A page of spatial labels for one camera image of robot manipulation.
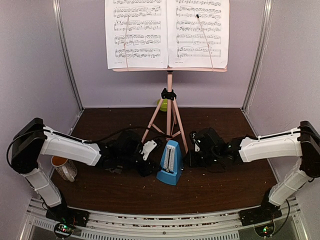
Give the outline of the blue metronome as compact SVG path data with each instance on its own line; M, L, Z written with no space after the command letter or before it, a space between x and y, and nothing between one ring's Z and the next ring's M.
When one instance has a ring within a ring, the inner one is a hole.
M184 168L183 155L177 141L169 140L165 145L161 161L161 170L156 178L167 185L176 186Z

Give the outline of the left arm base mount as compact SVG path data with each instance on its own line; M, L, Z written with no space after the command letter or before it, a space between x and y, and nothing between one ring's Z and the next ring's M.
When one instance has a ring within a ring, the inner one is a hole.
M56 221L53 227L53 233L58 239L65 240L69 238L77 227L86 227L90 213L86 210L68 207L64 196L61 196L61 203L57 206L50 207L47 202L41 198L45 205L45 217Z

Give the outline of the clear metronome cover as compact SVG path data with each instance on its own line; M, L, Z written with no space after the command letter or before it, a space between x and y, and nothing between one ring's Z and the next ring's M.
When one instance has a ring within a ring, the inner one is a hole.
M114 174L121 174L123 168L122 167L116 167L116 168L106 168L106 171L110 172L110 173L114 173Z

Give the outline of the sheet music page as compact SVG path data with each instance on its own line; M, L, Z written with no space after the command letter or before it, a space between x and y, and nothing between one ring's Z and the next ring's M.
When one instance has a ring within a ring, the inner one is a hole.
M168 65L225 69L229 57L228 0L168 0Z
M165 0L107 0L104 13L109 69L168 66Z

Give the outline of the pink perforated music stand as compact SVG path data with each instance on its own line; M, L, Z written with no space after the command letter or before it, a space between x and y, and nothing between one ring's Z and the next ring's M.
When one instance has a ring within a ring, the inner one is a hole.
M225 73L227 68L207 68L207 67L166 67L166 68L115 68L115 72L151 72L151 71L165 71L167 73L167 88L165 88L161 92L161 98L159 103L157 104L153 115L146 127L146 130L142 137L142 142L145 142L149 132L155 130L157 133L163 133L163 131L154 124L154 121L160 111L162 103L164 100L167 100L167 112L166 112L166 139L172 140L177 136L181 136L184 151L188 152L188 144L186 140L186 135L181 119L181 115L179 112L179 107L177 103L177 95L173 90L173 72L174 71L191 71L191 72L217 72L217 73Z

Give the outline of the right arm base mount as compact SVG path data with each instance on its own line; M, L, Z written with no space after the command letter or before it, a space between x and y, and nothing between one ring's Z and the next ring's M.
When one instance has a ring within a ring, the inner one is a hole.
M264 195L260 206L239 212L242 226L254 225L255 233L262 238L271 237L275 233L276 225L274 220L281 216L280 207L269 202L268 193Z

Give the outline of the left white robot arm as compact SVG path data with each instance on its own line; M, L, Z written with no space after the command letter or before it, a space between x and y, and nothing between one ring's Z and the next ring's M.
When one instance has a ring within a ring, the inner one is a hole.
M72 211L63 204L61 191L42 170L40 155L61 157L103 170L119 166L135 169L142 177L158 172L161 167L149 159L161 141L142 138L127 127L98 140L84 140L46 126L41 118L34 118L13 138L6 151L7 164L24 176L61 222L72 218Z

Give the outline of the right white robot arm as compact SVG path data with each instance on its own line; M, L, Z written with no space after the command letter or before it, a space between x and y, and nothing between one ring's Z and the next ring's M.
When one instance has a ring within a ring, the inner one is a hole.
M297 192L306 182L320 176L320 135L309 121L296 128L265 135L242 136L225 142L211 127L189 134L194 145L183 161L190 168L208 168L219 165L225 170L225 161L251 163L256 160L279 157L298 157L297 163L284 180L267 191L267 199L256 210L259 220L268 220L276 207Z

